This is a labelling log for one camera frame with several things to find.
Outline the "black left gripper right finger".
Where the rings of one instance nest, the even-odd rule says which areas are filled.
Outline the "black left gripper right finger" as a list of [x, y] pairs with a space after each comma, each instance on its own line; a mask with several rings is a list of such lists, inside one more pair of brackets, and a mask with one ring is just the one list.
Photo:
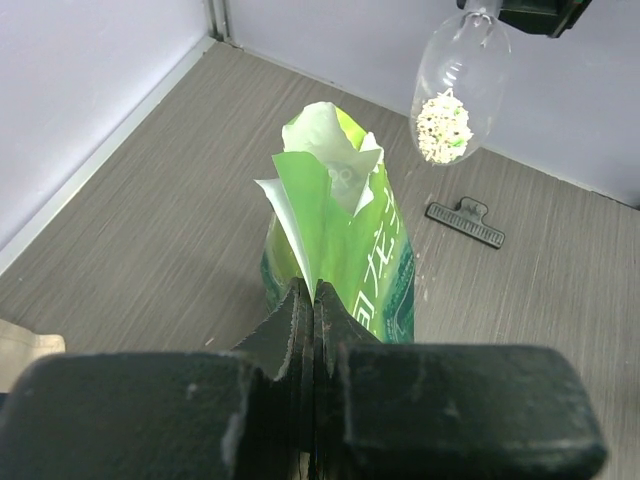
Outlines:
[[591, 479], [608, 459], [589, 395], [558, 351], [385, 344], [316, 290], [316, 479]]

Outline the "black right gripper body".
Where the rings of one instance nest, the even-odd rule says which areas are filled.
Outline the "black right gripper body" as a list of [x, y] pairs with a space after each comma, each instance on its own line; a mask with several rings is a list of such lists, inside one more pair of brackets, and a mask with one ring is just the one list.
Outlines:
[[591, 0], [506, 0], [499, 20], [529, 35], [559, 38], [573, 28]]

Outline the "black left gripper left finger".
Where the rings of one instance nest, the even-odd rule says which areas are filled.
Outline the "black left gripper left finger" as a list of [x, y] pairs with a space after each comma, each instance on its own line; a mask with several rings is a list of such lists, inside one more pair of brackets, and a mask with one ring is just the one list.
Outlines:
[[294, 280], [218, 353], [59, 354], [1, 410], [5, 479], [310, 479], [313, 308]]

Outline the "clear plastic scoop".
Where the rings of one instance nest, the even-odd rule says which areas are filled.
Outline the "clear plastic scoop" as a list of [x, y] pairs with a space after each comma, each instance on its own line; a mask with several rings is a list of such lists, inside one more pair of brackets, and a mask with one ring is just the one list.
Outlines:
[[508, 79], [511, 47], [499, 21], [501, 1], [465, 1], [429, 38], [418, 69], [409, 125], [418, 149], [416, 119], [426, 101], [452, 89], [469, 112], [474, 136], [459, 163], [477, 151], [493, 129]]

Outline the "green litter bag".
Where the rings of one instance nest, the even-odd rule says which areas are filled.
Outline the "green litter bag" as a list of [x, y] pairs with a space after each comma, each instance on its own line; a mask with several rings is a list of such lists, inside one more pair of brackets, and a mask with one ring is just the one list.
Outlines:
[[273, 210], [261, 259], [269, 309], [294, 278], [310, 295], [330, 283], [378, 340], [413, 342], [414, 252], [375, 135], [316, 102], [281, 137], [276, 178], [257, 183]]

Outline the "black bag clip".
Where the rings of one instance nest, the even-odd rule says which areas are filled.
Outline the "black bag clip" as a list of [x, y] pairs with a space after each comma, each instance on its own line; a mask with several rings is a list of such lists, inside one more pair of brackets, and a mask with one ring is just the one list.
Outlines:
[[505, 234], [484, 223], [488, 207], [470, 197], [463, 197], [455, 208], [437, 202], [428, 205], [425, 216], [459, 233], [499, 250], [505, 241]]

